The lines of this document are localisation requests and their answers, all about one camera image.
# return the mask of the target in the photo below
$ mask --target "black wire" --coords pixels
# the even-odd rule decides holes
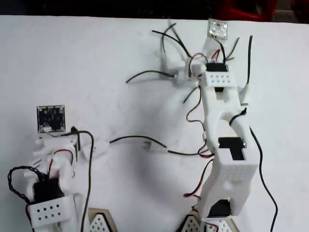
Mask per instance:
[[[126,81],[126,83],[129,83],[129,81],[133,80],[135,77],[137,77],[137,76],[139,76],[139,75],[142,75],[142,74],[144,74],[144,73],[159,73],[159,74],[161,74],[161,75],[165,75],[165,76],[168,76],[168,77],[174,77],[174,75],[169,74],[169,73],[166,73],[166,72],[161,72],[161,71],[156,71],[156,70],[147,70],[147,71],[143,71],[143,72],[140,72],[140,73],[134,75],[133,77],[131,77],[130,79],[128,79],[128,80]]]
[[[245,107],[244,110],[241,111],[238,115],[233,116],[228,124],[231,126],[231,125],[232,125],[232,122],[233,122],[237,117],[242,116],[242,115],[246,115],[246,114],[247,114],[247,107]]]
[[[167,148],[163,143],[157,141],[156,139],[153,139],[153,138],[148,137],[148,136],[142,136],[142,135],[130,135],[130,136],[120,137],[120,138],[111,140],[111,141],[110,141],[110,144],[115,143],[115,142],[117,142],[117,141],[119,141],[119,140],[122,140],[122,139],[126,139],[126,138],[144,138],[144,139],[149,139],[149,140],[151,140],[151,141],[153,141],[153,142],[155,142],[155,143],[157,143],[157,144],[163,146],[164,148]]]
[[[172,25],[170,25],[165,31],[164,31],[164,34],[162,35],[162,38],[161,38],[161,40],[162,40],[162,47],[163,47],[163,51],[164,51],[164,53],[165,53],[165,47],[164,47],[164,35],[167,33],[167,31],[169,30],[169,29],[171,29],[173,26],[175,26],[176,25],[176,23],[173,23]]]
[[[29,204],[26,205],[25,212],[26,212],[27,218],[28,218],[30,225],[31,225],[31,228],[32,228],[32,221],[31,221],[31,217],[30,217],[30,214],[29,214],[29,211],[28,211],[28,207],[29,207]]]
[[[235,44],[234,44],[234,46],[233,46],[233,48],[232,48],[232,51],[227,55],[226,60],[231,60],[231,59],[233,59],[233,58],[231,58],[231,59],[229,59],[229,58],[230,58],[230,56],[233,54],[233,52],[234,52],[234,50],[235,50],[235,48],[236,48],[236,45],[237,45],[237,43],[238,43],[238,40],[239,40],[239,37],[236,39],[236,42],[235,42]]]
[[[251,66],[251,44],[252,44],[253,36],[250,36],[249,45],[248,45],[248,77],[247,77],[247,84],[249,84],[250,80],[250,66]]]
[[[142,135],[130,135],[130,136],[124,136],[124,137],[119,137],[117,139],[114,139],[114,140],[111,140],[110,141],[110,144],[112,143],[115,143],[119,140],[122,140],[122,139],[127,139],[127,138],[145,138],[145,139],[149,139],[159,145],[161,145],[162,147],[164,148],[167,148],[166,145],[164,145],[163,143],[157,141],[156,139],[153,139],[151,137],[148,137],[148,136],[142,136]],[[195,156],[195,155],[199,155],[198,153],[183,153],[183,152],[178,152],[178,151],[173,151],[173,150],[167,150],[167,152],[169,153],[173,153],[173,154],[177,154],[177,155],[183,155],[183,156]]]
[[[251,135],[252,137],[254,138],[255,142],[256,142],[256,145],[260,151],[260,164],[259,164],[259,173],[260,173],[260,177],[261,177],[261,181],[262,181],[262,184],[266,190],[266,192],[268,193],[269,197],[271,198],[272,202],[274,203],[275,205],[275,208],[276,208],[276,211],[275,211],[275,215],[274,215],[274,218],[272,220],[272,223],[271,223],[271,227],[270,227],[270,232],[273,231],[274,229],[274,225],[275,225],[275,221],[276,221],[276,217],[277,217],[277,214],[278,214],[278,206],[277,206],[277,203],[274,199],[274,197],[271,195],[270,191],[268,190],[266,184],[265,184],[265,181],[264,181],[264,178],[263,178],[263,175],[262,175],[262,161],[263,161],[263,151],[262,151],[262,148],[261,148],[261,145],[259,143],[259,141],[257,140],[257,137],[255,136],[253,130],[251,129],[250,127],[250,132],[251,132]]]
[[[38,169],[36,168],[33,168],[31,166],[19,166],[19,167],[14,167],[12,168],[9,173],[8,173],[8,184],[9,184],[9,189],[10,191],[12,191],[13,193],[15,193],[18,197],[20,197],[21,199],[23,199],[27,204],[30,203],[30,200],[29,198],[25,195],[25,194],[21,194],[20,192],[18,192],[12,185],[12,173],[16,170],[24,170],[24,169],[27,169],[27,170],[30,170],[32,172],[34,172],[37,176],[38,176],[38,179],[39,181],[44,181],[47,179],[47,175],[41,173]]]
[[[183,152],[178,152],[178,151],[173,151],[173,150],[168,150],[169,153],[172,154],[177,154],[177,155],[182,155],[182,156],[195,156],[195,155],[199,155],[199,153],[183,153]]]
[[[173,30],[173,32],[174,32],[175,36],[177,37],[178,41],[183,45],[183,48],[184,48],[186,54],[188,55],[188,57],[191,57],[190,53],[188,52],[188,50],[187,50],[186,47],[184,46],[184,44],[183,44],[181,38],[180,38],[179,35],[177,34],[175,28],[174,28],[174,27],[171,27],[171,29]]]
[[[188,98],[191,96],[191,94],[197,89],[197,87],[195,87],[190,93],[189,95],[183,100],[183,104],[188,100]]]
[[[179,42],[178,40],[176,40],[174,37],[172,37],[172,36],[170,36],[170,35],[167,35],[167,34],[164,34],[163,32],[159,32],[159,31],[157,31],[157,30],[152,30],[152,32],[158,33],[158,34],[160,34],[160,35],[164,35],[164,36],[167,36],[167,37],[171,38],[173,41],[175,41],[176,43],[178,43],[178,44],[183,48],[183,50],[184,50],[184,52],[187,54],[187,56],[191,57],[190,54],[189,54],[189,52],[188,52],[187,49],[185,48],[185,46],[184,46],[181,42]]]
[[[221,50],[222,50],[222,54],[223,54],[223,63],[225,64],[226,57],[225,57],[224,47],[223,47],[222,43],[220,43],[220,41],[216,40],[216,38],[214,38],[214,40],[217,41],[220,44],[220,47],[221,47]]]
[[[92,133],[85,131],[85,130],[73,131],[73,132],[69,132],[69,133],[66,133],[66,134],[62,134],[61,136],[69,136],[69,135],[74,135],[74,134],[78,135],[78,134],[81,134],[81,133],[88,134],[91,138],[89,169],[88,169],[88,193],[87,193],[87,198],[86,198],[83,217],[82,217],[82,224],[81,224],[81,232],[83,232],[84,231],[84,222],[85,222],[85,217],[86,217],[87,207],[88,207],[88,202],[89,202],[89,197],[90,197],[90,191],[91,191],[91,165],[92,165],[92,154],[93,154],[93,147],[94,147],[94,137],[93,137]]]

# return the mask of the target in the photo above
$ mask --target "white table surface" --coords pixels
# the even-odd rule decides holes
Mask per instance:
[[[176,21],[188,50],[199,52],[206,22]],[[125,84],[138,72],[160,70],[160,38],[151,30],[167,26],[166,20],[155,19],[0,17],[2,231],[30,231],[25,204],[9,191],[7,173],[31,158],[37,105],[64,104],[67,128],[75,125],[105,141],[140,134],[183,152],[201,146],[200,125],[185,120],[198,92],[182,104],[190,85],[158,80],[156,74]],[[274,231],[305,231],[309,27],[230,22],[228,30],[228,48],[240,36],[236,58],[229,62],[240,85],[246,81],[247,46],[253,35],[248,117],[263,148],[265,181],[279,206]],[[176,57],[172,43],[166,42],[167,53]],[[203,119],[202,109],[194,116]],[[109,209],[120,232],[175,231],[196,202],[183,194],[194,189],[207,161],[142,147],[141,139],[126,140],[94,160],[89,205]],[[86,180],[85,160],[82,166],[79,176]],[[13,180],[24,190],[21,173]],[[269,231],[274,211],[256,172],[252,192],[235,221],[242,232]]]

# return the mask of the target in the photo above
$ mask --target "dark background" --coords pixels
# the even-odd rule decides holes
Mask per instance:
[[[0,15],[71,15],[130,18],[208,19],[222,0],[0,0]],[[258,0],[237,0],[254,12]],[[295,16],[291,0],[278,0],[275,22],[304,22]]]

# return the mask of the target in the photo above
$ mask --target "red object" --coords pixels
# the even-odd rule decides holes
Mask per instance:
[[[249,13],[237,9],[235,5],[239,0],[219,0],[217,6],[214,8],[213,15],[215,19],[219,20],[270,22],[275,14],[277,0],[260,1],[261,5],[264,6],[261,14]]]

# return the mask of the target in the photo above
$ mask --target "perforated plastic part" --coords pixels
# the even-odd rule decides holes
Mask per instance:
[[[189,216],[183,225],[182,232],[199,232],[199,223],[194,216]]]
[[[90,232],[110,232],[102,214],[97,214],[90,225]]]
[[[233,232],[224,220],[210,221],[209,223],[219,226],[218,232]],[[216,232],[216,227],[214,226],[206,225],[206,228],[205,232]]]
[[[237,87],[235,77],[230,72],[206,72],[208,87]]]
[[[76,218],[72,196],[30,205],[29,213],[34,228]]]

